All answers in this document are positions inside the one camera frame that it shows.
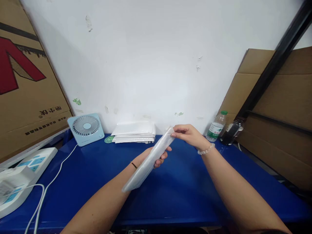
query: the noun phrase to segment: person's left hand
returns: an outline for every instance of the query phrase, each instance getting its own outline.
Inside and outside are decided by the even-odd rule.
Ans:
[[[139,167],[144,159],[150,154],[153,147],[146,149],[143,153],[141,153],[139,156],[137,156],[132,162],[136,165],[136,167]],[[168,146],[167,151],[172,151],[171,147]],[[155,162],[155,167],[160,167],[160,165],[163,163],[163,161],[168,157],[168,153],[165,151],[160,159],[157,159]]]

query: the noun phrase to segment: blue tabletop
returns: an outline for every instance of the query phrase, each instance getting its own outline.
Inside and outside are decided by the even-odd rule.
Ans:
[[[72,139],[58,151],[38,183],[49,184],[75,145]],[[77,146],[48,189],[38,232],[60,232],[97,190],[153,145],[106,144],[99,140],[84,147]],[[216,226],[230,218],[196,149],[179,139],[175,139],[171,147],[173,151],[165,163],[153,170],[140,188],[131,192],[113,226]],[[225,147],[217,141],[216,148],[284,222],[312,217],[306,203],[236,147]],[[0,219],[0,232],[23,233],[40,196],[41,188],[35,187],[17,210]]]

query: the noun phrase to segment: plastic bottle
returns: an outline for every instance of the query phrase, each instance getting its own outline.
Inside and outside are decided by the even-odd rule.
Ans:
[[[220,141],[224,145],[231,145],[236,137],[242,132],[245,126],[246,119],[243,117],[237,117],[236,120],[232,124],[230,124],[227,128],[227,130],[224,132],[222,137],[220,138]]]
[[[211,124],[209,131],[207,132],[206,139],[210,142],[215,142],[222,131],[225,121],[226,115],[228,114],[227,111],[221,111],[219,115],[214,119],[214,122]]]

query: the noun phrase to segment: small fan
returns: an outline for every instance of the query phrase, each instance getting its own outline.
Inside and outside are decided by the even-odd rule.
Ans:
[[[67,123],[79,146],[104,138],[103,128],[96,113],[68,118]]]

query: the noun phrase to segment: white bead bracelet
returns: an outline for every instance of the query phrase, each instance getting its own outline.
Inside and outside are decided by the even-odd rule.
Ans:
[[[206,154],[206,153],[209,153],[209,152],[210,152],[210,150],[212,150],[212,148],[214,148],[214,147],[215,147],[215,144],[214,144],[214,143],[212,143],[212,144],[211,144],[211,146],[210,146],[207,150],[202,151],[202,152],[197,151],[197,153],[198,153],[198,154],[200,154],[200,155],[202,155],[202,154]]]

